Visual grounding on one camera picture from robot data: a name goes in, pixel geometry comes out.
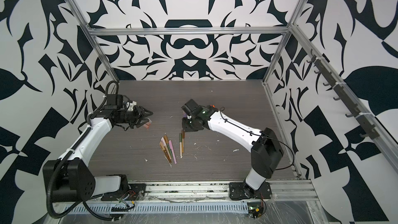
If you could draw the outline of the brown cap beige pen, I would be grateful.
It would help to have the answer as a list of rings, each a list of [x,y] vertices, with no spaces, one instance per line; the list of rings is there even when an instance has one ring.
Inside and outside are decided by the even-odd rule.
[[[184,138],[185,138],[185,132],[184,130],[182,130],[181,131],[182,153],[184,153]]]

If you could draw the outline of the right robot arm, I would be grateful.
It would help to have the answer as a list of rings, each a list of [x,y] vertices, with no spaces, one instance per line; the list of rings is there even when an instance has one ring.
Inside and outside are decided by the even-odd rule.
[[[184,132],[198,132],[204,129],[220,133],[250,152],[251,169],[244,181],[244,186],[252,191],[259,190],[267,179],[276,171],[284,156],[281,142],[275,132],[244,125],[223,113],[213,105],[202,106],[193,99],[181,109]]]

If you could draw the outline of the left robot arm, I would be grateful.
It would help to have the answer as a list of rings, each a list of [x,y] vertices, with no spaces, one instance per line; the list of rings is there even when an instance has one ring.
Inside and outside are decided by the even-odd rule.
[[[125,194],[129,189],[125,175],[95,177],[89,162],[113,127],[139,128],[149,122],[152,114],[125,95],[106,96],[88,115],[83,134],[57,160],[47,161],[42,168],[47,203],[85,202],[95,196]]]

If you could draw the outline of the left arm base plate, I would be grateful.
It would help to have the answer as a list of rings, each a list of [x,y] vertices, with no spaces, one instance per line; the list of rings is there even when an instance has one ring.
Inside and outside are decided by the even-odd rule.
[[[146,194],[146,184],[134,183],[129,184],[126,189],[121,189],[116,192],[104,194],[102,201],[136,201],[143,198]]]

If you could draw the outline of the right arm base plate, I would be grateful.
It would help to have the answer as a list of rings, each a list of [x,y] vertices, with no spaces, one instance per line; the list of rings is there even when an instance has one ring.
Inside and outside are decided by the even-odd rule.
[[[267,182],[264,182],[257,190],[250,188],[245,182],[229,183],[229,197],[233,201],[270,199],[271,195],[271,186]]]

